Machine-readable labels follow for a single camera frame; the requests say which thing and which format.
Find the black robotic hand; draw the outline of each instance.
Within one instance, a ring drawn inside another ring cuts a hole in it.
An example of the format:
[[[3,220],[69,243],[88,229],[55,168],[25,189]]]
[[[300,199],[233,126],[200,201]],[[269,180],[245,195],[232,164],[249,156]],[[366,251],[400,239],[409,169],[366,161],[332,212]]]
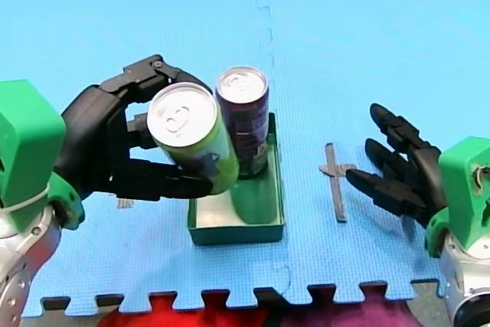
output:
[[[357,169],[347,170],[345,176],[375,205],[397,216],[411,216],[426,227],[430,218],[446,206],[437,164],[441,151],[423,141],[419,130],[402,116],[376,103],[370,112],[394,152],[367,139],[366,154],[383,177]]]
[[[146,103],[162,88],[179,82],[197,83],[209,90],[198,78],[167,65],[159,55],[87,87],[62,114],[67,136],[55,172],[82,200],[95,191],[147,201],[209,195],[212,183],[206,178],[176,165],[129,156],[132,147],[151,149],[156,145],[146,126],[146,114],[126,122],[128,105]]]

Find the green bracket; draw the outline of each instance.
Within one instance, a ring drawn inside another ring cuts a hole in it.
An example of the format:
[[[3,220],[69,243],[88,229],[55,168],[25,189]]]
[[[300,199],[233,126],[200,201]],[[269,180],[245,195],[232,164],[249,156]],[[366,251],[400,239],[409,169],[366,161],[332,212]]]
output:
[[[63,118],[28,81],[0,82],[0,207],[25,202],[42,193],[49,183],[47,195],[5,213],[17,231],[24,231],[50,198],[73,207],[72,213],[80,213],[77,193],[53,174],[65,133]],[[75,227],[73,221],[67,223]]]
[[[464,139],[442,153],[439,169],[447,208],[426,229],[426,246],[433,257],[439,256],[447,231],[468,249],[490,230],[490,139]]]

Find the aluminum can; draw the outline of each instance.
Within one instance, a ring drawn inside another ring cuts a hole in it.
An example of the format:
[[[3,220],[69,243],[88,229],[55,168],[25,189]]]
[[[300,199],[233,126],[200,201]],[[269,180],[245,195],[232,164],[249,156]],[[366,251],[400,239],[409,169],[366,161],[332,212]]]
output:
[[[149,105],[147,125],[175,164],[213,182],[211,194],[237,180],[238,161],[220,107],[203,87],[180,82],[159,91]]]
[[[237,154],[239,178],[252,178],[267,167],[269,83],[259,70],[235,67],[220,75],[216,90]]]

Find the purple can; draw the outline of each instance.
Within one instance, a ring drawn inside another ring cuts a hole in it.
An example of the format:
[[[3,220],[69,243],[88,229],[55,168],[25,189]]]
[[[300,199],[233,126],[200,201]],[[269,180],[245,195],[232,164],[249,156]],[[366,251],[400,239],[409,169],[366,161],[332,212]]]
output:
[[[216,95],[240,164],[239,178],[252,178],[267,167],[269,83],[259,70],[235,67],[221,74]]]

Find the purple fabric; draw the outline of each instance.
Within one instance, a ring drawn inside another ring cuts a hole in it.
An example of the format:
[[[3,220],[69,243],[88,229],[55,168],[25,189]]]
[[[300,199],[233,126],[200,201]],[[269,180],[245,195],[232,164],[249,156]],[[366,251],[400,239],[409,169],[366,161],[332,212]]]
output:
[[[364,289],[358,304],[333,304],[297,310],[283,318],[281,327],[420,327],[405,302],[388,302],[382,289]]]

